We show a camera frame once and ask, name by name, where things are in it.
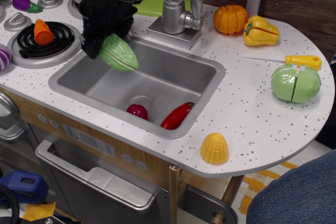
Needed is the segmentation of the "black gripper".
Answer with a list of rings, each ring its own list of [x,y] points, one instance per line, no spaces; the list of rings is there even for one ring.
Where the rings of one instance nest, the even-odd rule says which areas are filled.
[[[131,41],[134,36],[133,15],[137,9],[132,2],[125,0],[90,0],[96,17],[97,27],[92,36],[81,36],[81,49],[91,59],[95,59],[104,39],[112,34],[124,41]]]

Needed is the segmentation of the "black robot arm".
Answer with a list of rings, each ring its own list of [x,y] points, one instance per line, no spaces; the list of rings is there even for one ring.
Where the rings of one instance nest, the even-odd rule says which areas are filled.
[[[103,41],[116,34],[125,39],[138,11],[135,4],[143,0],[82,0],[78,6],[83,20],[82,50],[95,58]]]

